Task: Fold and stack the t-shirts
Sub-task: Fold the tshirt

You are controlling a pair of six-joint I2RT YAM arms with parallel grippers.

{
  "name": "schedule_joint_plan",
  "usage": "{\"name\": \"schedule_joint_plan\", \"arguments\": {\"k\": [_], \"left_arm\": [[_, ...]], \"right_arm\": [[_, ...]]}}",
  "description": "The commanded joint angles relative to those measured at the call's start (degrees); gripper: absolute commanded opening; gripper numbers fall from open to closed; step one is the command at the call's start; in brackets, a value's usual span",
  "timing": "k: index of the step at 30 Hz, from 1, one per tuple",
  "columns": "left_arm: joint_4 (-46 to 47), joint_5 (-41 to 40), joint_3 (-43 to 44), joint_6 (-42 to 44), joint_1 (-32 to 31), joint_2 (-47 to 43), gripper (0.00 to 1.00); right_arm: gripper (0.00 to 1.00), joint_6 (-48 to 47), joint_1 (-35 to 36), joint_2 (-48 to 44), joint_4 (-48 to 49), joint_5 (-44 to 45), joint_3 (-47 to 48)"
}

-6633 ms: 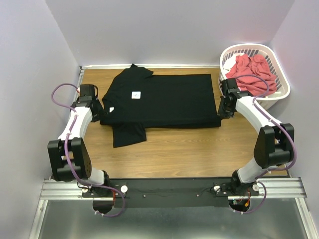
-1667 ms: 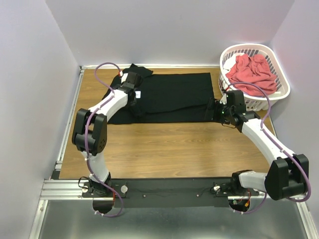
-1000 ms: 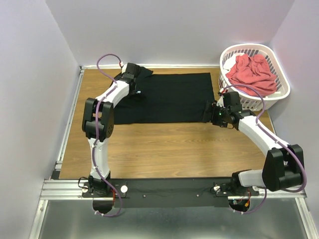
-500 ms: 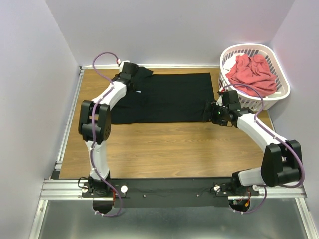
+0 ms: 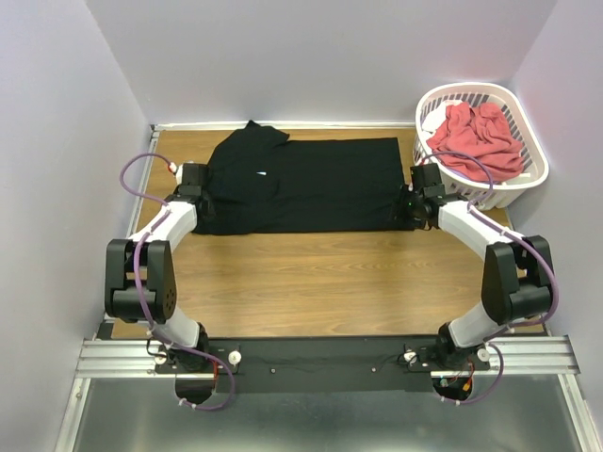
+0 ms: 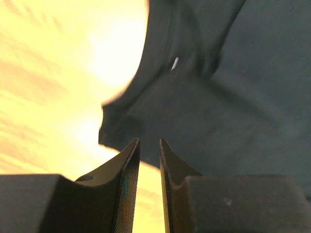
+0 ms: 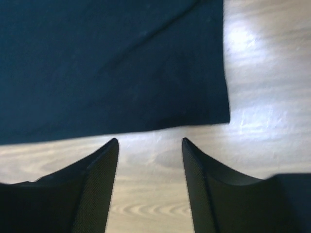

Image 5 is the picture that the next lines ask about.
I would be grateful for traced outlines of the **black t-shirt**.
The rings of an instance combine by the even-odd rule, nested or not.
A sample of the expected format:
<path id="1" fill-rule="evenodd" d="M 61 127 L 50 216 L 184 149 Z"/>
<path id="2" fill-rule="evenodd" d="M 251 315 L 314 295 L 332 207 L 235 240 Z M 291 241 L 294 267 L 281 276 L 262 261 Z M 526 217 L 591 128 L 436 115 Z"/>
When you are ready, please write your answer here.
<path id="1" fill-rule="evenodd" d="M 195 234 L 412 231 L 397 212 L 404 184 L 393 137 L 293 140 L 249 121 L 211 154 L 214 216 Z"/>

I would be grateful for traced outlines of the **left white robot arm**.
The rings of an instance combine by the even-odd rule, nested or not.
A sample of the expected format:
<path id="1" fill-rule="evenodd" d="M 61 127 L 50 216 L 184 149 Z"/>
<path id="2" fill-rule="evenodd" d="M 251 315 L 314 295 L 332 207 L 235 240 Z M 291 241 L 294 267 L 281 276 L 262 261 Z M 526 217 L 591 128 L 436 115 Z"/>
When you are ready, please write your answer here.
<path id="1" fill-rule="evenodd" d="M 159 213 L 140 231 L 113 239 L 106 247 L 105 310 L 114 318 L 146 328 L 162 344 L 157 356 L 197 373 L 220 365 L 209 357 L 204 326 L 177 307 L 172 252 L 197 227 L 214 217 L 207 191 L 209 168 L 187 162 L 168 163 L 175 191 L 161 200 Z"/>

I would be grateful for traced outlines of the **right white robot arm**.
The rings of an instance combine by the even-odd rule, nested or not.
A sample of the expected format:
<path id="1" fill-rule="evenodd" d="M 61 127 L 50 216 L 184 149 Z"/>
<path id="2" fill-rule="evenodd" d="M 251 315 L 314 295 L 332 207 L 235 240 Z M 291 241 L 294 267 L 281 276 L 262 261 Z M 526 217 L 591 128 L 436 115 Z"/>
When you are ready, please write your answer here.
<path id="1" fill-rule="evenodd" d="M 493 221 L 458 194 L 448 194 L 438 165 L 411 168 L 411 186 L 400 190 L 398 212 L 420 225 L 453 235 L 483 262 L 478 303 L 440 327 L 430 357 L 456 368 L 488 339 L 515 327 L 547 322 L 559 304 L 550 246 Z"/>

